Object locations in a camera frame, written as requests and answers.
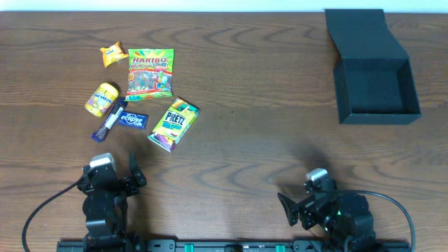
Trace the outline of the yellow green Pretz box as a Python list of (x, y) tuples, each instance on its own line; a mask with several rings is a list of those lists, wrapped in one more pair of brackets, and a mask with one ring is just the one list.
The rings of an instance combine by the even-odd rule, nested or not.
[(199, 114), (200, 110), (196, 106), (177, 97), (148, 135), (148, 139), (171, 153)]

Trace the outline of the yellow Mentos gum bottle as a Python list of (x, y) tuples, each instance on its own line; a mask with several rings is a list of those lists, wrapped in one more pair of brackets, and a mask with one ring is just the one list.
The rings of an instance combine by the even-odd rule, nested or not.
[(85, 103), (85, 109), (97, 117), (102, 117), (119, 95), (117, 88), (102, 83)]

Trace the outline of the green Haribo gummy bag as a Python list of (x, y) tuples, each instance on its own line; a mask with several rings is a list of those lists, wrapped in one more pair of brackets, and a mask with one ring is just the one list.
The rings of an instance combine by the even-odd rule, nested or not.
[(128, 89), (125, 100), (171, 97), (174, 49), (129, 49)]

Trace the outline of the small orange candy packet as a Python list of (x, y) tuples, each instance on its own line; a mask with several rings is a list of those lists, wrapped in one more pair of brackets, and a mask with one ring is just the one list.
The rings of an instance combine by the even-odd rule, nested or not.
[(100, 48), (99, 50), (102, 53), (102, 59), (105, 67), (129, 57), (129, 55), (122, 49), (119, 41), (108, 48)]

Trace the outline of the black gift box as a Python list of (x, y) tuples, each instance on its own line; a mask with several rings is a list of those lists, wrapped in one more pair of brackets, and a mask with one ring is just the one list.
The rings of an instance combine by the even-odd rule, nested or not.
[(381, 9), (327, 9), (341, 58), (333, 70), (339, 122), (407, 125), (421, 117), (410, 57)]

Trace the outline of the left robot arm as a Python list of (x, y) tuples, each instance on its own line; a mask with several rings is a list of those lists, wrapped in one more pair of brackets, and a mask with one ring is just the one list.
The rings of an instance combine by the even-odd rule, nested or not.
[(127, 231), (127, 198), (138, 195), (147, 184), (134, 153), (129, 154), (130, 175), (118, 178), (112, 154), (95, 156), (83, 167), (77, 188), (86, 195), (83, 202), (88, 234), (84, 251), (145, 251), (147, 245)]

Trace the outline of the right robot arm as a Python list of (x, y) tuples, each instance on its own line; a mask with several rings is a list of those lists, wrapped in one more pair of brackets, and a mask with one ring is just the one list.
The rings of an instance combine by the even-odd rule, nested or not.
[(366, 197), (338, 190), (336, 181), (329, 175), (309, 179), (304, 187), (311, 195), (300, 202), (277, 194), (289, 225), (300, 223), (305, 230), (320, 226), (328, 236), (328, 250), (374, 250), (374, 218)]

